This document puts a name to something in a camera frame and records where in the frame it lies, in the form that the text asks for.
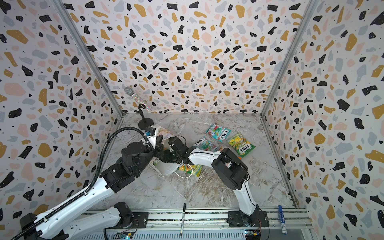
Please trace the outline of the white patterned paper bag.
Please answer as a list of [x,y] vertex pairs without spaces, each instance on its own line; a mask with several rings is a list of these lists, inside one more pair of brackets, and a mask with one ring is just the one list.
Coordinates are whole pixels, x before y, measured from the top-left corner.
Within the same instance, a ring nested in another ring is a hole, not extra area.
[[[193,165],[192,162],[190,161],[189,164],[175,164],[175,163],[166,163],[164,160],[164,150],[169,149],[169,144],[168,140],[171,137],[179,136],[183,137],[180,135],[174,135],[172,134],[169,130],[161,127],[161,126],[155,126],[159,130],[157,134],[157,142],[156,143],[161,143],[164,145],[163,150],[156,154],[156,156],[151,160],[150,166],[154,169],[154,171],[160,175],[161,177],[166,177],[174,173],[175,171],[178,170],[178,168],[181,165]],[[183,137],[182,141],[187,144],[187,141],[185,137]]]

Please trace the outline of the green apple tea candy bag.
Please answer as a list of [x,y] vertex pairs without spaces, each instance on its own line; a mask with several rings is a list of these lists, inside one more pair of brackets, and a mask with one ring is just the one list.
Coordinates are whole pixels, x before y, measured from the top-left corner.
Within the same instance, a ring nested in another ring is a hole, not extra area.
[[202,165],[181,165],[178,170],[185,172],[187,174],[192,174],[196,177],[201,175],[201,171],[203,169]]

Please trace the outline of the teal cherry candy bag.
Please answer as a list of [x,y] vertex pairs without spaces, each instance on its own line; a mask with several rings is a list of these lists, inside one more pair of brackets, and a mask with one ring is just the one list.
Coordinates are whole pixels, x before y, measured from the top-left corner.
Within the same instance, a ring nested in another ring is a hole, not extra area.
[[201,137],[198,141],[194,143],[194,147],[203,151],[217,152],[222,149],[222,147],[215,145],[206,137]]

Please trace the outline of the teal mint candy bag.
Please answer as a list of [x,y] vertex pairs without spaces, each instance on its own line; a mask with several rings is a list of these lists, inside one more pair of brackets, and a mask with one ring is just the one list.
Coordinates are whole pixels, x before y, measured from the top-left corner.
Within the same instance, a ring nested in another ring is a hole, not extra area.
[[212,124],[206,133],[219,142],[223,142],[231,133],[231,130],[218,124]]

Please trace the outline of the yellow green candy bag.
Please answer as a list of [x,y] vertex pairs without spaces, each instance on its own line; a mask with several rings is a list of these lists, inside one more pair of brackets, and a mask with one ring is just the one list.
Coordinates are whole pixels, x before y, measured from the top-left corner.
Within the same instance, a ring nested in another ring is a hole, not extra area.
[[237,154],[243,158],[248,155],[255,146],[251,144],[241,133],[238,133],[228,140],[228,143]]

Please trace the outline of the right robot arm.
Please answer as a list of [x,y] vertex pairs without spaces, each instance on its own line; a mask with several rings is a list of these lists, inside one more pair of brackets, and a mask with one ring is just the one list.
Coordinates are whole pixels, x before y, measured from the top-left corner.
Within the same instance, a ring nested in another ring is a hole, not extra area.
[[163,151],[161,160],[165,163],[202,165],[211,167],[223,184],[234,191],[239,203],[238,211],[228,212],[227,223],[232,228],[261,228],[269,227],[268,215],[261,210],[253,199],[249,188],[250,175],[248,167],[230,149],[211,152],[188,147],[179,139],[171,137],[168,140],[169,150]]

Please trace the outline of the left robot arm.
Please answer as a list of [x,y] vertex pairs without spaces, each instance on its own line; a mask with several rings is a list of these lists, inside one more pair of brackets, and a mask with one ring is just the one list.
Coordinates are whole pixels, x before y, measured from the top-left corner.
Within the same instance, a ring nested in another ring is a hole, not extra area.
[[122,150],[122,157],[103,172],[97,169],[91,183],[60,205],[20,220],[21,233],[14,238],[26,240],[75,240],[100,229],[133,227],[138,222],[124,202],[85,218],[79,216],[100,201],[114,195],[137,179],[158,153],[162,144],[134,142]]

